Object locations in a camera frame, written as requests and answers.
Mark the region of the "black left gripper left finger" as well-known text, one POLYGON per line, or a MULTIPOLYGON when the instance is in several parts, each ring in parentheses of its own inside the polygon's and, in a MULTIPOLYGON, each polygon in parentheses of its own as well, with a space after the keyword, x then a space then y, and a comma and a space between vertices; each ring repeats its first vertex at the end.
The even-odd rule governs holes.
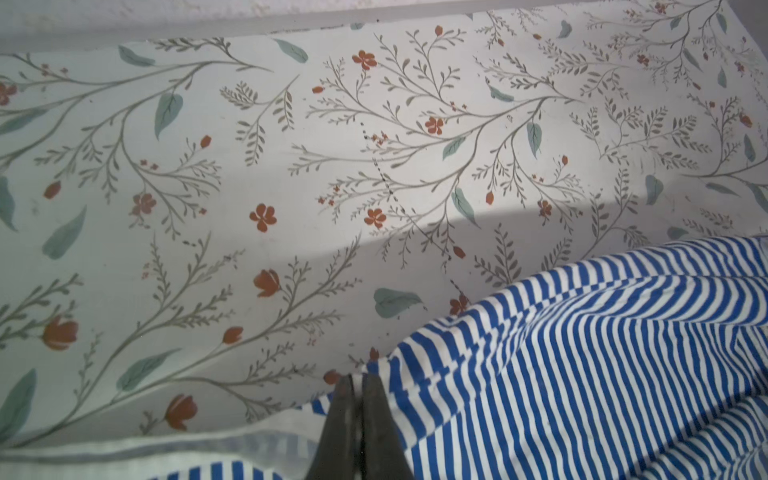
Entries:
POLYGON ((318 448, 305 476, 310 479, 353 480, 359 458, 360 407, 351 375, 336 384, 318 448))

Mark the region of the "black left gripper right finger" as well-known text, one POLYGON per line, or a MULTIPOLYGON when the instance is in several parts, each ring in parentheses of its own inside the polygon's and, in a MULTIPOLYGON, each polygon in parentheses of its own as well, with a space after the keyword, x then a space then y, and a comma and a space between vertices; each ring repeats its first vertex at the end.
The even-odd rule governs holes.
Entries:
POLYGON ((361 478, 414 479, 379 376, 362 377, 361 478))

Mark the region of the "blue white striped tank top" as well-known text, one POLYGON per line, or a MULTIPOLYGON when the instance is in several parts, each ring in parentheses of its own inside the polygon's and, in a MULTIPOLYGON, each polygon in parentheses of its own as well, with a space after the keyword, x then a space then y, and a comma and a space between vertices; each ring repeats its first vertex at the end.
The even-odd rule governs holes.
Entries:
MULTIPOLYGON (((673 241, 516 281, 379 376, 414 479, 763 479, 767 239, 673 241)), ((252 426, 3 459, 14 479, 306 479, 332 395, 252 426)))

